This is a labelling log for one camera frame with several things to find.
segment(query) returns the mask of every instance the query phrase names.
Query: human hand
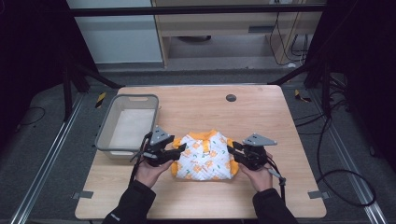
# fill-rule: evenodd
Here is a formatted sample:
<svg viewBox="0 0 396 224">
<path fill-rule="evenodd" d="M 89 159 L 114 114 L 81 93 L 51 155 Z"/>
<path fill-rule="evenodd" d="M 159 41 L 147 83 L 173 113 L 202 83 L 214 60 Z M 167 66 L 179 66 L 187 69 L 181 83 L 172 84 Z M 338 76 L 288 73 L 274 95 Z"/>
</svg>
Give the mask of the human hand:
<svg viewBox="0 0 396 224">
<path fill-rule="evenodd" d="M 267 156 L 272 159 L 272 155 L 268 152 Z M 273 177 L 268 171 L 271 169 L 271 165 L 266 163 L 261 169 L 257 171 L 249 170 L 244 164 L 239 163 L 239 169 L 247 175 L 250 179 L 250 183 L 255 190 L 258 192 L 264 191 L 266 189 L 271 189 L 273 187 Z"/>
<path fill-rule="evenodd" d="M 150 189 L 157 182 L 158 177 L 171 166 L 173 161 L 167 161 L 166 163 L 153 167 L 150 166 L 146 161 L 142 161 L 137 169 L 136 180 L 146 185 Z"/>
</svg>

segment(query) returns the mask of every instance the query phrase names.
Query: floor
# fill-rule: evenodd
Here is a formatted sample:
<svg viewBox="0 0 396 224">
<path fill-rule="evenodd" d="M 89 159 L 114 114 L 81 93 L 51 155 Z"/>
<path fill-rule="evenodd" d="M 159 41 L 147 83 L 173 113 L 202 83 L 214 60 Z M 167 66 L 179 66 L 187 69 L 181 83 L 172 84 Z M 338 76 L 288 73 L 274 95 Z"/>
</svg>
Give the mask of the floor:
<svg viewBox="0 0 396 224">
<path fill-rule="evenodd" d="M 208 41 L 200 41 L 199 38 L 174 38 L 169 54 L 170 61 L 165 68 L 139 68 L 132 73 L 106 71 L 103 75 L 128 85 L 266 83 L 286 75 L 304 62 L 300 56 L 292 54 L 298 54 L 298 49 L 303 45 L 303 39 L 299 38 L 294 46 L 296 50 L 290 52 L 290 57 L 295 62 L 279 65 L 272 57 L 270 46 L 262 35 L 212 36 Z M 302 85 L 303 80 L 304 74 L 282 86 L 296 124 L 318 117 L 321 112 L 320 87 L 306 90 Z M 76 121 L 68 127 L 66 139 L 56 138 L 58 131 L 63 128 L 64 106 L 63 96 L 60 94 L 62 86 L 43 91 L 33 100 L 32 106 L 36 107 L 27 113 L 9 145 L 12 153 L 7 155 L 7 160 L 1 160 L 0 223 L 9 223 L 19 208 L 25 209 L 28 215 L 26 218 L 31 223 L 88 223 L 74 217 L 77 200 L 72 199 L 71 195 L 83 189 L 84 179 L 95 152 L 93 140 L 103 120 L 108 101 L 99 110 L 92 104 L 102 91 L 107 92 L 108 99 L 116 94 L 115 90 L 95 80 L 89 81 L 92 84 L 90 92 L 82 98 L 80 94 L 74 93 L 74 100 L 80 101 L 84 113 L 78 113 Z M 296 99 L 295 90 L 299 90 L 305 100 Z M 332 98 L 334 104 L 343 102 L 344 99 L 342 94 L 334 94 Z M 343 168 L 364 175 L 375 187 L 375 204 L 369 207 L 350 205 L 340 200 L 323 183 L 319 183 L 320 190 L 331 195 L 330 199 L 324 200 L 328 209 L 327 216 L 320 220 L 302 218 L 299 222 L 396 223 L 393 212 L 396 209 L 396 199 L 392 194 L 396 188 L 396 175 L 383 159 L 370 155 L 370 148 L 360 125 L 347 108 L 348 104 L 334 107 L 331 126 L 326 129 L 320 147 L 319 133 L 323 128 L 323 118 L 301 125 L 297 130 L 314 176 L 320 176 L 317 153 L 321 149 L 323 169 L 329 171 Z M 54 142 L 62 150 L 51 154 Z M 43 161 L 48 162 L 45 164 L 49 167 L 48 171 L 43 171 Z M 40 172 L 45 175 L 38 181 L 35 176 Z M 367 185 L 353 175 L 337 174 L 329 176 L 328 180 L 337 191 L 345 193 L 343 195 L 353 202 L 369 202 L 373 196 Z M 29 190 L 32 183 L 39 183 L 36 188 L 38 192 Z M 23 207 L 23 202 L 26 201 L 23 199 L 31 199 L 31 207 Z M 205 223 L 242 221 L 212 220 Z"/>
</svg>

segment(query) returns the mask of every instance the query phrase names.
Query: wooden table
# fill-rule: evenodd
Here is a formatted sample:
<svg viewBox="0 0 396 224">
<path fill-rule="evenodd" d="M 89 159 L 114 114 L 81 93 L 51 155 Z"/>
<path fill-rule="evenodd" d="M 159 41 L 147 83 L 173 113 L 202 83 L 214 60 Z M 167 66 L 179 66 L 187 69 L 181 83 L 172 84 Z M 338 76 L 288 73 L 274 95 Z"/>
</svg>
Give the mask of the wooden table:
<svg viewBox="0 0 396 224">
<path fill-rule="evenodd" d="M 326 215 L 322 199 L 310 199 L 307 194 L 318 186 L 278 86 L 131 87 L 119 93 L 156 94 L 160 99 L 158 125 L 176 137 L 216 129 L 238 142 L 253 133 L 276 140 L 277 146 L 265 148 L 287 178 L 287 207 L 296 217 Z M 234 94 L 236 101 L 228 102 L 228 94 Z M 128 160 L 111 160 L 97 151 L 84 187 L 93 191 L 93 196 L 79 199 L 77 218 L 101 219 L 114 209 L 127 188 L 132 168 Z M 279 191 L 276 178 L 274 187 Z M 169 170 L 153 190 L 157 197 L 148 218 L 256 217 L 252 205 L 255 191 L 241 172 L 228 181 L 198 182 L 176 179 Z"/>
</svg>

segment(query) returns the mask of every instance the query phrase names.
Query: orange and white cloth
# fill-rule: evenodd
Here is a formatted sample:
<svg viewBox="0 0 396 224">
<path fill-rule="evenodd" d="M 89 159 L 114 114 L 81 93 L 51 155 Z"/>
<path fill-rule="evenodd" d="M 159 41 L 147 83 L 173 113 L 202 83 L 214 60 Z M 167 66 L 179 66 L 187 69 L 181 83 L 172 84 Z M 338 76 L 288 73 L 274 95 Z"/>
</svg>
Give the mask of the orange and white cloth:
<svg viewBox="0 0 396 224">
<path fill-rule="evenodd" d="M 233 140 L 212 130 L 208 133 L 189 133 L 175 139 L 174 147 L 185 143 L 180 159 L 172 164 L 172 175 L 182 179 L 221 180 L 231 179 L 238 172 L 238 163 L 228 152 Z"/>
</svg>

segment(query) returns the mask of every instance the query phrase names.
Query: black cable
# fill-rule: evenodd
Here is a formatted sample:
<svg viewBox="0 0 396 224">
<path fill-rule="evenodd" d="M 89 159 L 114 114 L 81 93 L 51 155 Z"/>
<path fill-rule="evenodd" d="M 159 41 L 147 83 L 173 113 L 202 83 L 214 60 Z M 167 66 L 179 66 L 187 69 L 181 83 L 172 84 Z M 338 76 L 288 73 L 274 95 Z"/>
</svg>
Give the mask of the black cable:
<svg viewBox="0 0 396 224">
<path fill-rule="evenodd" d="M 333 91 L 332 93 L 330 93 L 330 97 L 332 97 L 333 95 L 335 95 L 336 93 L 340 93 L 342 95 L 345 95 L 344 91 Z"/>
<path fill-rule="evenodd" d="M 41 107 L 41 106 L 32 106 L 32 107 L 29 107 L 29 108 L 26 110 L 26 113 L 27 113 L 29 110 L 31 110 L 31 109 L 41 109 L 41 110 L 43 111 L 43 114 L 41 115 L 40 118 L 38 118 L 38 119 L 36 119 L 36 120 L 30 121 L 30 122 L 26 122 L 26 123 L 20 123 L 20 125 L 31 125 L 31 124 L 37 123 L 37 122 L 39 122 L 41 119 L 43 119 L 44 116 L 46 115 L 46 110 L 45 110 L 43 107 Z"/>
<path fill-rule="evenodd" d="M 333 85 L 336 85 L 339 89 L 345 89 L 347 87 L 347 85 L 343 82 L 341 82 L 340 80 L 338 80 L 335 77 L 332 77 L 332 75 L 330 75 L 330 80 L 333 82 Z"/>
<path fill-rule="evenodd" d="M 136 177 L 136 173 L 137 173 L 137 170 L 139 169 L 139 165 L 144 161 L 144 160 L 141 161 L 141 158 L 142 158 L 143 152 L 145 150 L 145 144 L 149 144 L 151 136 L 152 136 L 152 132 L 149 132 L 149 133 L 147 133 L 145 135 L 145 137 L 142 140 L 142 144 L 140 145 L 139 152 L 137 152 L 137 154 L 131 158 L 131 161 L 135 157 L 137 157 L 137 160 L 136 160 L 136 163 L 134 164 L 134 169 L 132 170 L 131 178 L 129 180 L 129 185 L 128 186 L 131 186 L 132 183 L 134 182 L 134 178 Z"/>
<path fill-rule="evenodd" d="M 340 105 L 343 105 L 343 104 L 346 103 L 346 102 L 347 102 L 347 100 L 340 100 L 340 101 L 337 102 L 336 104 L 331 105 L 330 110 L 332 111 L 332 110 L 334 110 L 336 107 L 338 107 L 338 106 L 340 106 Z"/>
<path fill-rule="evenodd" d="M 277 169 L 276 163 L 271 157 L 267 156 L 267 162 L 274 168 L 274 170 L 279 174 L 279 186 L 280 186 L 280 198 L 283 200 L 283 202 L 286 202 L 286 191 L 285 191 L 285 185 L 286 185 L 286 178 L 282 176 L 282 174 L 279 172 Z"/>
<path fill-rule="evenodd" d="M 329 122 L 331 119 L 332 119 L 331 117 L 326 118 L 325 124 L 324 124 L 324 126 L 323 126 L 323 128 L 322 128 L 322 132 L 321 132 L 321 134 L 320 134 L 319 141 L 318 141 L 318 148 L 317 148 L 317 163 L 318 163 L 318 171 L 319 171 L 320 177 L 317 179 L 317 183 L 320 182 L 320 181 L 323 181 L 323 183 L 325 183 L 326 186 L 327 186 L 335 195 L 337 195 L 341 200 L 343 200 L 343 201 L 346 202 L 346 203 L 349 203 L 349 204 L 351 204 L 351 205 L 358 206 L 358 207 L 370 206 L 370 205 L 372 205 L 373 203 L 375 203 L 375 200 L 376 200 L 375 189 L 374 189 L 373 186 L 370 184 L 370 182 L 369 182 L 366 178 L 364 178 L 362 175 L 359 175 L 359 174 L 357 174 L 357 173 L 355 173 L 355 172 L 353 172 L 353 171 L 349 171 L 349 170 L 345 170 L 345 169 L 332 170 L 332 171 L 327 172 L 327 173 L 325 173 L 325 174 L 323 174 L 323 172 L 322 172 L 322 170 L 321 170 L 320 159 L 319 159 L 319 158 L 320 158 L 320 156 L 319 156 L 319 155 L 320 155 L 320 146 L 321 146 L 321 142 L 322 142 L 322 140 L 323 140 L 323 135 L 324 135 L 324 133 L 325 133 L 325 127 L 327 126 L 328 122 Z M 372 199 L 370 202 L 368 202 L 368 203 L 354 203 L 354 202 L 352 202 L 352 201 L 346 199 L 345 197 L 343 197 L 340 193 L 338 193 L 338 192 L 329 184 L 329 182 L 327 182 L 327 180 L 326 180 L 326 178 L 325 178 L 327 175 L 331 175 L 331 174 L 335 174 L 335 173 L 350 173 L 350 174 L 352 174 L 352 175 L 356 175 L 356 176 L 358 176 L 359 178 L 361 178 L 364 182 L 366 182 L 367 186 L 369 187 L 370 191 L 372 192 L 372 194 L 373 194 L 373 199 Z"/>
<path fill-rule="evenodd" d="M 294 119 L 294 120 L 307 119 L 307 118 L 310 118 L 310 117 L 314 117 L 314 116 L 316 116 L 316 115 L 320 115 L 320 113 L 308 115 L 308 116 L 305 116 L 305 117 L 302 117 L 302 118 L 297 118 L 297 119 Z"/>
<path fill-rule="evenodd" d="M 340 86 L 338 86 L 338 85 L 336 85 L 336 84 L 333 84 L 333 83 L 330 83 L 330 88 L 331 88 L 332 90 L 345 91 L 344 88 L 341 88 Z"/>
<path fill-rule="evenodd" d="M 323 116 L 324 116 L 324 114 L 321 114 L 320 116 L 317 116 L 316 118 L 311 119 L 311 120 L 309 120 L 309 121 L 307 121 L 307 122 L 304 122 L 304 123 L 301 123 L 301 124 L 296 124 L 296 127 L 301 127 L 301 126 L 304 126 L 304 125 L 313 123 L 313 122 L 317 121 L 318 119 L 320 119 L 320 118 L 323 117 Z"/>
<path fill-rule="evenodd" d="M 298 35 L 295 35 L 293 38 L 293 41 L 291 42 L 291 46 L 290 46 L 290 51 L 291 54 L 296 56 L 296 57 L 300 57 L 300 63 L 304 64 L 305 59 L 306 59 L 306 54 L 308 53 L 308 35 L 304 35 L 304 46 L 303 49 L 294 49 L 294 45 L 296 43 Z"/>
<path fill-rule="evenodd" d="M 330 129 L 330 123 L 327 125 L 324 132 L 326 132 L 329 129 Z M 300 135 L 319 135 L 319 134 L 322 134 L 322 132 L 319 132 L 319 133 L 298 133 L 298 134 L 300 134 Z"/>
<path fill-rule="evenodd" d="M 271 51 L 273 52 L 274 57 L 275 57 L 275 52 L 274 52 L 274 49 L 273 49 L 273 47 L 272 47 L 272 36 L 273 36 L 274 30 L 277 28 L 277 32 L 278 32 L 278 34 L 279 34 L 279 39 L 280 39 L 280 42 L 281 42 L 281 44 L 282 44 L 283 53 L 285 54 L 286 58 L 288 58 L 289 62 L 288 62 L 288 63 L 279 63 L 279 62 L 276 60 L 276 57 L 275 57 L 275 62 L 276 62 L 277 65 L 287 65 L 287 64 L 289 64 L 289 63 L 298 62 L 298 60 L 293 60 L 293 59 L 289 58 L 288 53 L 286 52 L 285 44 L 283 43 L 282 35 L 280 34 L 279 22 L 278 22 L 278 20 L 279 20 L 279 12 L 276 13 L 276 20 L 275 20 L 275 24 L 274 24 L 274 29 L 273 29 L 273 31 L 271 32 L 270 38 L 269 38 L 269 39 L 270 39 L 270 40 L 269 40 L 269 42 L 270 42 L 270 49 L 271 49 Z"/>
</svg>

